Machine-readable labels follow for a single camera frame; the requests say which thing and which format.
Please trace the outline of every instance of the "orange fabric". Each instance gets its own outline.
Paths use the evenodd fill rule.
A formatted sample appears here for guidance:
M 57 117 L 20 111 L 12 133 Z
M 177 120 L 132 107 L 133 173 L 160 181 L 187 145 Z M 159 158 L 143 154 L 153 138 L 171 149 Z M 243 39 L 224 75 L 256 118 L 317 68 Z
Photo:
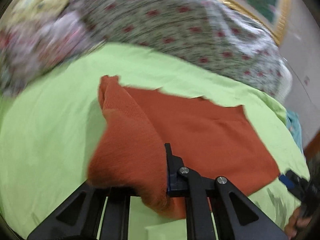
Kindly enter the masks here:
M 88 180 L 98 187 L 133 187 L 159 214 L 185 217 L 183 199 L 165 194 L 165 142 L 185 166 L 212 179 L 225 176 L 246 195 L 279 174 L 242 106 L 123 88 L 118 77 L 108 76 L 101 78 L 99 102 L 108 127 L 89 164 Z

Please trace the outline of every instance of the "metal bolt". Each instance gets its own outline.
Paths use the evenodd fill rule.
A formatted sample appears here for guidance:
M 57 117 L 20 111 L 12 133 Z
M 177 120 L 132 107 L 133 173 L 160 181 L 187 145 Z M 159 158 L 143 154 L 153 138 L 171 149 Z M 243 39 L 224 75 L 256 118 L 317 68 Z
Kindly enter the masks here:
M 181 167 L 180 170 L 179 170 L 182 174 L 187 174 L 189 173 L 189 169 L 187 167 Z
M 218 182 L 220 184 L 226 184 L 227 183 L 227 179 L 225 177 L 219 177 L 217 180 L 218 180 Z

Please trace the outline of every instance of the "floral garment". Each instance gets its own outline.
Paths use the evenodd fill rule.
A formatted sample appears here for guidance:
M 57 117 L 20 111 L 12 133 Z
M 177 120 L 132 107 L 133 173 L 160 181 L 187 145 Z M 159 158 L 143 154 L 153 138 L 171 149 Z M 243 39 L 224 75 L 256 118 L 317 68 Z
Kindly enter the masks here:
M 92 36 L 149 46 L 275 96 L 282 58 L 269 31 L 218 0 L 70 0 Z

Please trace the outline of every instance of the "folded orange garment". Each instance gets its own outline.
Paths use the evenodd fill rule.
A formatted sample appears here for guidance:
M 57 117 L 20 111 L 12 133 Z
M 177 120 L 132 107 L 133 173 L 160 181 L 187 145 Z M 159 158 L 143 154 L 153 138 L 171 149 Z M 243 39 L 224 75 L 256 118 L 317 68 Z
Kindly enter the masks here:
M 166 196 L 164 143 L 202 176 L 225 176 L 250 195 L 279 174 L 244 115 L 242 106 L 222 107 L 203 98 L 181 98 L 121 87 L 104 76 L 99 102 L 108 127 L 88 167 L 97 187 L 130 186 L 159 214 L 185 217 L 182 198 Z

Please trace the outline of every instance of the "lime green fabric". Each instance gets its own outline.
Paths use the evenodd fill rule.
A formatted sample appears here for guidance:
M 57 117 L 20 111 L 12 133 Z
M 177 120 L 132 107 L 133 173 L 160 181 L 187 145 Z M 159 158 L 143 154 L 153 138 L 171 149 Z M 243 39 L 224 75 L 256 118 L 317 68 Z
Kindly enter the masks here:
M 88 161 L 105 129 L 97 101 L 103 75 L 119 75 L 122 85 L 204 96 L 222 106 L 242 104 L 280 171 L 292 169 L 309 177 L 284 125 L 285 109 L 274 99 L 151 49 L 110 43 L 31 84 L 4 115 L 1 207 L 8 224 L 24 238 L 85 180 Z M 250 199 L 282 228 L 299 205 L 278 180 Z M 129 227 L 129 239 L 186 239 L 184 220 L 161 218 L 139 198 L 132 200 Z

